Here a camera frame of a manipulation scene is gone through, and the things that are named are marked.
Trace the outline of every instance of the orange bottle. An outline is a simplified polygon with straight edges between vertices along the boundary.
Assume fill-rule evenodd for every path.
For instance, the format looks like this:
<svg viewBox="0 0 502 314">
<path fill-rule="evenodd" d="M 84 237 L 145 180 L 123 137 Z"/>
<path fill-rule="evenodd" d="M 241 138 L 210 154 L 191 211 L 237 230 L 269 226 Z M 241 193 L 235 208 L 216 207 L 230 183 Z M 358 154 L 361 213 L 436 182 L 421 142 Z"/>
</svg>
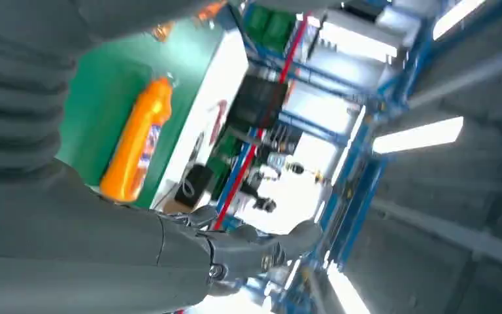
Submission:
<svg viewBox="0 0 502 314">
<path fill-rule="evenodd" d="M 162 126 L 172 113 L 172 89 L 161 77 L 139 95 L 109 168 L 99 185 L 102 195 L 120 202 L 135 201 L 155 152 Z"/>
</svg>

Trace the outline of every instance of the ceiling light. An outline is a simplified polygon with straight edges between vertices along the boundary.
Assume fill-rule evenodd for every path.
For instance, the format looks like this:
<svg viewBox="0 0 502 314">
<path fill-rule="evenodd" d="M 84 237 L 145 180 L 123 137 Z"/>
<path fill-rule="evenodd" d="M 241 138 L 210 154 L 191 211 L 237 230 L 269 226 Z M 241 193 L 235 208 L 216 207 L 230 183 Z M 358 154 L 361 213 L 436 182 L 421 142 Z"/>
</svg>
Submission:
<svg viewBox="0 0 502 314">
<path fill-rule="evenodd" d="M 451 8 L 444 16 L 442 16 L 436 25 L 434 26 L 434 31 L 432 33 L 434 40 L 441 37 L 448 30 L 451 29 L 455 24 L 461 21 L 465 16 L 473 12 L 477 7 L 483 4 L 485 0 L 463 0 L 457 3 Z"/>
<path fill-rule="evenodd" d="M 386 56 L 397 57 L 397 48 L 348 29 L 325 22 L 320 38 L 337 45 L 341 52 L 386 62 Z"/>
<path fill-rule="evenodd" d="M 326 201 L 322 201 L 318 208 L 318 212 L 316 212 L 316 216 L 314 217 L 314 223 L 317 223 L 320 220 L 320 217 L 322 217 L 322 213 L 324 212 L 324 205 L 326 204 Z"/>
<path fill-rule="evenodd" d="M 290 286 L 293 283 L 293 279 L 295 278 L 295 275 L 297 273 L 297 269 L 299 268 L 299 265 L 301 265 L 301 260 L 296 260 L 295 264 L 293 265 L 292 270 L 290 271 L 290 275 L 288 276 L 288 280 L 286 281 L 286 284 L 284 285 L 284 288 L 288 290 Z"/>
<path fill-rule="evenodd" d="M 443 120 L 417 128 L 377 137 L 373 150 L 380 154 L 453 143 L 463 127 L 463 117 Z"/>
<path fill-rule="evenodd" d="M 369 309 L 346 275 L 340 273 L 335 265 L 330 265 L 330 267 L 328 267 L 327 274 L 328 280 L 332 284 L 334 292 L 345 313 L 370 314 Z"/>
</svg>

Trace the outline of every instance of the blue steel beam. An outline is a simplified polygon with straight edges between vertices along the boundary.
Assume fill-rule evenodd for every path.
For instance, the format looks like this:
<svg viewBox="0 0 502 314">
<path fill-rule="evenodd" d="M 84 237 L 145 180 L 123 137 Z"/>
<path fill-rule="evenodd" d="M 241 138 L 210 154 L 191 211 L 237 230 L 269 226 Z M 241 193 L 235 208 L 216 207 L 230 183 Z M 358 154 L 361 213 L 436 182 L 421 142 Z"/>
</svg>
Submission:
<svg viewBox="0 0 502 314">
<path fill-rule="evenodd" d="M 339 226 L 337 235 L 330 248 L 329 261 L 338 262 L 344 250 L 345 243 L 351 235 L 351 230 L 356 221 L 358 214 L 363 209 L 363 203 L 370 193 L 371 189 L 374 192 L 378 178 L 380 177 L 380 167 L 377 160 L 369 160 L 365 170 L 359 179 L 359 183 L 353 193 L 345 210 L 345 215 Z"/>
<path fill-rule="evenodd" d="M 396 103 L 405 103 L 407 101 L 420 71 L 427 63 L 427 56 L 432 45 L 434 24 L 435 22 L 424 22 L 418 32 L 416 40 L 409 51 L 409 59 L 405 63 L 405 68 L 399 76 L 392 94 L 392 99 Z"/>
<path fill-rule="evenodd" d="M 266 67 L 266 68 L 271 69 L 271 70 L 276 71 L 276 72 L 281 72 L 282 71 L 282 69 L 279 66 L 277 66 L 277 65 L 269 65 L 265 61 L 257 60 L 255 58 L 251 58 L 251 57 L 247 57 L 247 59 L 250 62 L 252 62 L 252 63 L 254 63 L 254 64 L 256 64 L 256 65 L 258 65 L 260 67 Z M 304 78 L 302 78 L 302 77 L 300 77 L 298 75 L 295 75 L 294 73 L 291 73 L 291 72 L 288 73 L 288 78 L 292 79 L 292 80 L 296 80 L 298 82 L 302 82 L 303 84 L 307 84 L 307 85 L 312 86 L 314 88 L 317 88 L 317 89 L 319 89 L 319 90 L 321 90 L 323 92 L 327 92 L 327 93 L 329 93 L 331 95 L 334 95 L 334 96 L 337 96 L 337 97 L 341 97 L 341 98 L 347 99 L 349 101 L 354 101 L 353 95 L 346 94 L 346 93 L 338 91 L 338 90 L 332 90 L 332 89 L 326 88 L 325 86 L 322 86 L 322 85 L 320 85 L 318 83 L 311 82 L 309 80 L 306 80 L 306 79 L 304 79 Z"/>
<path fill-rule="evenodd" d="M 257 135 L 257 130 L 255 130 L 255 129 L 251 130 L 250 135 L 252 137 L 255 137 Z M 235 162 L 235 166 L 232 169 L 230 176 L 228 177 L 228 181 L 226 182 L 226 184 L 224 185 L 224 187 L 222 189 L 222 192 L 220 193 L 220 197 L 218 199 L 218 204 L 216 205 L 217 212 L 220 212 L 222 210 L 222 207 L 224 206 L 224 203 L 226 202 L 226 198 L 228 197 L 228 193 L 229 193 L 231 187 L 234 185 L 235 178 L 237 177 L 239 170 L 243 166 L 243 162 L 245 161 L 245 156 L 247 156 L 250 149 L 251 149 L 251 145 L 249 145 L 249 143 L 243 143 L 242 148 L 241 148 L 241 152 Z"/>
<path fill-rule="evenodd" d="M 305 133 L 311 134 L 319 139 L 336 144 L 340 147 L 345 146 L 349 140 L 349 138 L 343 134 L 331 131 L 310 120 L 307 120 L 306 118 L 297 116 L 296 114 L 288 111 L 282 111 L 279 114 L 278 119 L 290 126 L 295 126 L 296 128 L 303 130 Z"/>
<path fill-rule="evenodd" d="M 367 189 L 366 195 L 360 205 L 357 217 L 355 218 L 355 221 L 351 225 L 349 234 L 347 235 L 343 243 L 341 254 L 338 254 L 339 259 L 336 262 L 338 263 L 338 266 L 341 268 L 344 268 L 347 265 L 347 261 L 349 259 L 349 256 L 351 255 L 353 244 L 355 244 L 355 240 L 357 239 L 359 232 L 363 228 L 363 223 L 365 222 L 373 197 L 376 194 L 378 183 L 384 172 L 384 169 L 386 168 L 387 159 L 385 159 L 385 157 L 382 158 L 383 159 L 371 160 L 367 165 L 367 168 L 363 175 L 364 177 L 368 178 L 365 184 L 367 185 L 365 186 L 365 188 Z"/>
<path fill-rule="evenodd" d="M 323 264 L 324 255 L 331 246 L 331 241 L 333 240 L 332 231 L 337 228 L 335 223 L 337 222 L 337 216 L 341 214 L 337 210 L 342 197 L 341 194 L 343 193 L 345 184 L 352 170 L 355 168 L 362 155 L 362 147 L 369 132 L 369 126 L 361 123 L 357 135 L 354 139 L 351 139 L 352 142 L 345 148 L 347 150 L 346 156 L 345 151 L 342 156 L 342 158 L 345 158 L 343 167 L 335 181 L 332 194 L 326 203 L 324 212 L 321 214 L 320 220 L 318 221 L 320 227 L 324 230 L 324 235 L 316 250 L 309 256 L 310 259 L 316 260 L 320 262 L 320 264 Z"/>
<path fill-rule="evenodd" d="M 264 47 L 261 47 L 259 45 L 256 46 L 258 52 L 259 52 L 259 55 L 260 56 L 267 56 L 267 57 L 270 57 L 270 58 L 273 58 L 273 59 L 277 59 L 277 60 L 280 60 L 280 61 L 284 61 L 284 57 L 280 54 L 277 54 L 276 52 L 273 52 L 269 49 L 266 49 Z M 300 63 L 300 62 L 293 62 L 292 65 L 294 67 L 298 67 L 300 69 L 303 69 L 305 71 L 308 71 L 312 74 L 315 74 L 315 75 L 318 75 L 319 77 L 322 77 L 322 78 L 325 78 L 325 79 L 328 79 L 328 80 L 331 80 L 333 82 L 336 82 L 337 84 L 340 84 L 341 86 L 344 86 L 345 88 L 351 88 L 353 90 L 356 90 L 358 91 L 360 94 L 363 94 L 363 95 L 373 95 L 373 91 L 370 90 L 369 88 L 366 88 L 364 86 L 360 86 L 360 85 L 357 85 L 349 80 L 346 80 L 344 78 L 341 78 L 341 77 L 337 77 L 331 73 L 328 73 L 328 72 L 325 72 L 323 70 L 319 70 L 319 69 L 315 69 L 313 67 L 309 67 L 308 65 L 305 65 L 303 63 Z"/>
</svg>

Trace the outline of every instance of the green panel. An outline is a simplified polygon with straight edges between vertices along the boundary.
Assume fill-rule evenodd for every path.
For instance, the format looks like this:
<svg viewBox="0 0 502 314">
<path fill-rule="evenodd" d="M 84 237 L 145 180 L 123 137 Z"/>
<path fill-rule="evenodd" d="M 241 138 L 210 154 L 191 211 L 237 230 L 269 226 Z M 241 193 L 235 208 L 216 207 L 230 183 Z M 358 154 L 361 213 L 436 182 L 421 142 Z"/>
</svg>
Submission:
<svg viewBox="0 0 502 314">
<path fill-rule="evenodd" d="M 263 45 L 274 51 L 283 53 L 286 44 L 292 36 L 295 20 L 294 14 L 274 12 L 264 32 Z"/>
<path fill-rule="evenodd" d="M 137 96 L 153 78 L 172 73 L 180 82 L 172 117 L 161 131 L 136 202 L 150 206 L 221 38 L 219 27 L 205 29 L 186 20 L 176 23 L 166 43 L 142 33 L 84 56 L 66 102 L 58 158 L 72 165 L 86 184 L 97 186 Z"/>
</svg>

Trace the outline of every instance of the blue metal frame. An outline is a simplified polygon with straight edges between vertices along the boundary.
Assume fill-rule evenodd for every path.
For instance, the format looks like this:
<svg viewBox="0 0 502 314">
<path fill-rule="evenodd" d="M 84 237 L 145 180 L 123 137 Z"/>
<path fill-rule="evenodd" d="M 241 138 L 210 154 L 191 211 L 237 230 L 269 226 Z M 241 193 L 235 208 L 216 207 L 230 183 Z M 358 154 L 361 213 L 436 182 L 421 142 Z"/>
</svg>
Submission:
<svg viewBox="0 0 502 314">
<path fill-rule="evenodd" d="M 369 160 L 357 186 L 357 191 L 349 203 L 344 220 L 348 218 L 348 215 L 349 219 L 346 223 L 342 224 L 342 228 L 339 230 L 340 232 L 336 238 L 337 241 L 340 241 L 340 247 L 338 249 L 332 248 L 331 251 L 335 257 L 334 262 L 338 264 L 340 269 L 345 267 L 353 244 L 362 229 L 372 199 L 376 194 L 378 182 L 386 167 L 386 162 L 387 160 L 383 157 L 382 159 L 371 158 Z"/>
<path fill-rule="evenodd" d="M 277 59 L 280 61 L 285 60 L 284 57 L 281 56 L 280 54 L 277 54 L 276 52 L 273 52 L 273 51 L 266 49 L 262 46 L 256 45 L 256 48 L 257 48 L 257 51 L 260 56 L 265 56 L 265 57 Z M 328 72 L 320 70 L 320 69 L 315 69 L 313 67 L 309 67 L 308 65 L 305 65 L 301 62 L 293 61 L 292 65 L 294 67 L 298 67 L 300 69 L 308 71 L 312 74 L 318 75 L 319 77 L 322 77 L 323 79 L 325 78 L 325 79 L 331 80 L 333 82 L 336 82 L 337 84 L 340 84 L 341 86 L 344 86 L 345 88 L 351 88 L 353 90 L 356 90 L 361 95 L 371 96 L 375 99 L 384 100 L 383 97 L 381 97 L 380 95 L 374 94 L 373 91 L 371 89 L 369 89 L 368 87 L 357 85 L 357 84 L 351 82 L 350 80 L 346 80 L 345 78 L 338 77 L 336 75 L 333 75 L 331 73 L 328 73 Z"/>
<path fill-rule="evenodd" d="M 249 133 L 252 137 L 255 137 L 257 135 L 257 130 L 252 129 Z M 222 210 L 222 207 L 224 206 L 224 203 L 226 202 L 226 199 L 228 197 L 228 193 L 230 192 L 231 187 L 235 183 L 235 178 L 237 177 L 239 170 L 243 166 L 243 162 L 245 161 L 245 156 L 249 154 L 250 150 L 251 150 L 251 145 L 249 145 L 249 143 L 243 143 L 241 147 L 241 152 L 237 157 L 234 168 L 232 169 L 230 176 L 228 177 L 228 181 L 224 185 L 222 192 L 220 193 L 220 197 L 218 198 L 218 203 L 216 204 L 217 212 L 220 213 L 220 211 Z"/>
<path fill-rule="evenodd" d="M 250 62 L 252 62 L 252 63 L 254 63 L 254 64 L 256 64 L 256 65 L 258 65 L 260 67 L 265 67 L 265 68 L 268 68 L 268 69 L 276 71 L 276 72 L 281 72 L 282 71 L 282 69 L 279 66 L 275 65 L 275 64 L 268 64 L 265 61 L 257 60 L 255 58 L 251 58 L 251 57 L 247 57 L 247 59 Z M 347 94 L 347 93 L 344 93 L 342 91 L 332 90 L 330 88 L 326 88 L 325 86 L 322 86 L 322 85 L 320 85 L 318 83 L 315 83 L 315 82 L 311 82 L 310 80 L 306 80 L 306 79 L 304 79 L 304 78 L 302 78 L 302 77 L 300 77 L 300 76 L 298 76 L 298 75 L 296 75 L 296 74 L 294 74 L 292 72 L 288 73 L 288 78 L 292 79 L 292 80 L 296 80 L 298 82 L 302 82 L 303 84 L 307 84 L 309 86 L 317 88 L 317 89 L 319 89 L 319 90 L 321 90 L 323 92 L 327 92 L 327 93 L 329 93 L 331 95 L 334 95 L 336 97 L 340 97 L 340 98 L 343 98 L 343 99 L 346 99 L 346 100 L 349 100 L 349 101 L 353 101 L 353 99 L 354 99 L 353 95 L 351 95 L 351 94 Z"/>
<path fill-rule="evenodd" d="M 295 126 L 303 130 L 307 134 L 311 134 L 319 139 L 333 143 L 337 146 L 343 147 L 347 144 L 349 137 L 337 132 L 331 131 L 323 126 L 320 126 L 302 116 L 297 116 L 289 111 L 282 111 L 278 119 L 290 126 Z"/>
</svg>

